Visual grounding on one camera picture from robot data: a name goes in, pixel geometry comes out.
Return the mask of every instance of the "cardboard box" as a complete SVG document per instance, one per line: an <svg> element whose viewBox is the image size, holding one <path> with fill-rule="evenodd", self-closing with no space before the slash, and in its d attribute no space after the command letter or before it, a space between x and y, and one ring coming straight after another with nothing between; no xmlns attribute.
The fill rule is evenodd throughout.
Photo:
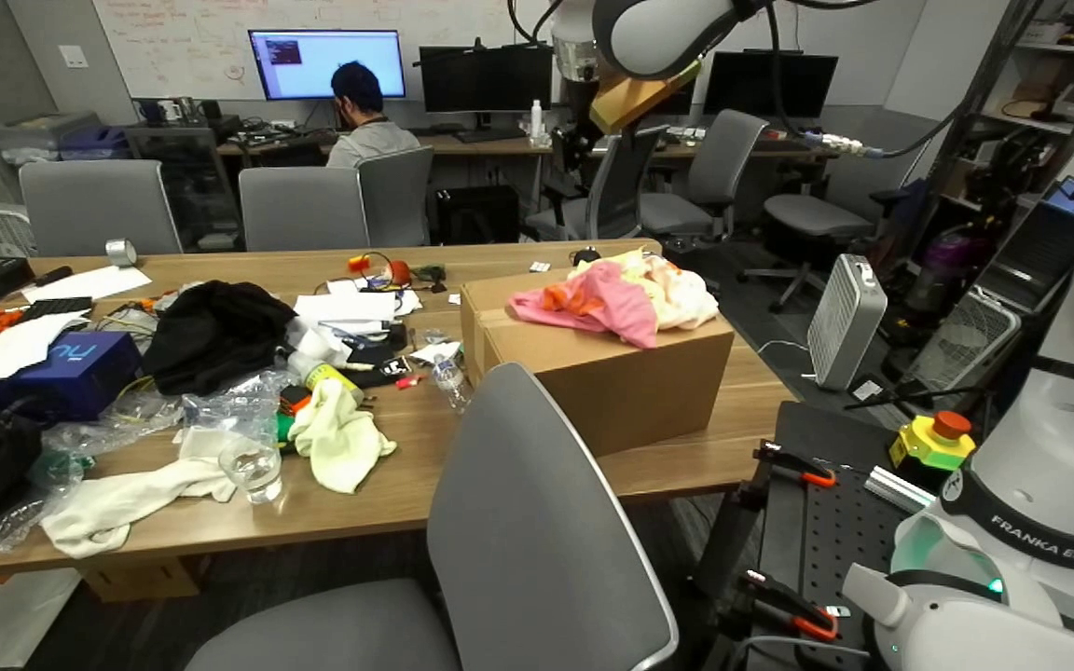
<svg viewBox="0 0 1074 671"><path fill-rule="evenodd" d="M733 338L722 317L658 331L651 352L637 352L610 335L516 322L507 298L543 285L550 278L504 275L461 286L470 383L504 360L533 370L596 455L709 424Z"/></svg>

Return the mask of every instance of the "white robot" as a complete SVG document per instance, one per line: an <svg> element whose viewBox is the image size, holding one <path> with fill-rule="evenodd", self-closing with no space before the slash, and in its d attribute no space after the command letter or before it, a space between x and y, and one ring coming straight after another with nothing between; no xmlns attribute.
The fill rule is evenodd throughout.
<svg viewBox="0 0 1074 671"><path fill-rule="evenodd" d="M764 2L596 0L593 42L610 67L658 77ZM1074 666L1074 285L1008 419L893 536L891 579L849 567L844 586L888 666Z"/></svg>

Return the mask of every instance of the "fabric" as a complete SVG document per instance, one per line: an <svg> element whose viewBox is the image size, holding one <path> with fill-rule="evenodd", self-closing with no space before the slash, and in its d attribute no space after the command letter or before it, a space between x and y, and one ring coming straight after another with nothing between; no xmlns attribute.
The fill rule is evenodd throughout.
<svg viewBox="0 0 1074 671"><path fill-rule="evenodd" d="M286 435L310 459L317 483L333 493L353 493L380 455L395 450L371 414L356 410L353 383L344 376L314 383L314 400L299 410Z"/></svg>
<svg viewBox="0 0 1074 671"><path fill-rule="evenodd" d="M701 275L642 251L575 268L564 285L523 292L507 314L575 331L610 331L657 347L657 331L697 327L718 314Z"/></svg>
<svg viewBox="0 0 1074 671"><path fill-rule="evenodd" d="M148 473L78 480L62 498L54 498L54 509L42 517L42 529L62 554L99 554L121 548L138 517L179 497L231 498L233 483L207 462L171 462Z"/></svg>
<svg viewBox="0 0 1074 671"><path fill-rule="evenodd" d="M420 140L395 128L395 122L365 122L353 133L344 133L333 148L323 168L353 168L365 160L395 158L395 152L414 152Z"/></svg>
<svg viewBox="0 0 1074 671"><path fill-rule="evenodd" d="M213 394L267 370L291 322L291 306L255 285L199 285L160 314L140 370L164 394Z"/></svg>

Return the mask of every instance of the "monitor screen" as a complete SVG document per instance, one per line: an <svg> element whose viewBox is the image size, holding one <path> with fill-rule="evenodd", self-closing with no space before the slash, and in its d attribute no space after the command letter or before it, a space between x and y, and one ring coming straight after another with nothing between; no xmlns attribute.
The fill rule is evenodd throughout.
<svg viewBox="0 0 1074 671"><path fill-rule="evenodd" d="M430 113L547 104L550 48L420 48Z"/></svg>
<svg viewBox="0 0 1074 671"><path fill-rule="evenodd" d="M821 119L831 76L835 56L780 51L783 116ZM703 113L718 108L777 116L770 51L716 51Z"/></svg>
<svg viewBox="0 0 1074 671"><path fill-rule="evenodd" d="M327 77L351 60L380 77L384 97L401 97L395 31L248 31L248 48L267 99L333 97Z"/></svg>

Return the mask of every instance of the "desk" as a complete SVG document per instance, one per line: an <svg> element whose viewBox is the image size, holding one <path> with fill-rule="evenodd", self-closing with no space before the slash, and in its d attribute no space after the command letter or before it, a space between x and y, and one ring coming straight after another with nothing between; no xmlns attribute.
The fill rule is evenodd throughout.
<svg viewBox="0 0 1074 671"><path fill-rule="evenodd" d="M632 245L657 241L600 241L603 252ZM458 292L465 278L527 272L533 261L565 268L569 251L579 245L401 245L390 251L390 258L401 258L409 263L448 263L448 286ZM153 286L144 286L144 294L175 292L191 278L248 278L291 301L293 294L317 292L322 278L339 275L345 258L351 251L194 258L166 252L144 261L144 272L153 275ZM84 268L95 261L37 261L37 268L49 263ZM445 294L420 294L420 301L424 308L409 317L414 331L458 335L458 308L448 306ZM777 379L777 373L764 370L748 344L733 335L713 424L697 435L603 455L600 468L621 498L732 488L753 473L748 450L759 435L770 435L777 408L783 400L787 386ZM384 459L353 497L337 497L322 488L303 459L282 459L286 497L279 506L248 506L242 497L231 504L179 498L138 522L131 529L131 541L120 550L99 554L99 562L179 560L420 529L451 439L448 400L432 383L417 383L414 391L376 391L376 424L397 444L397 450ZM160 434L153 439L104 455L95 462L95 477L156 468L171 459L175 449L166 434ZM58 554L42 529L32 529L18 548L0 550L0 570L32 570L54 562L71 560Z"/></svg>

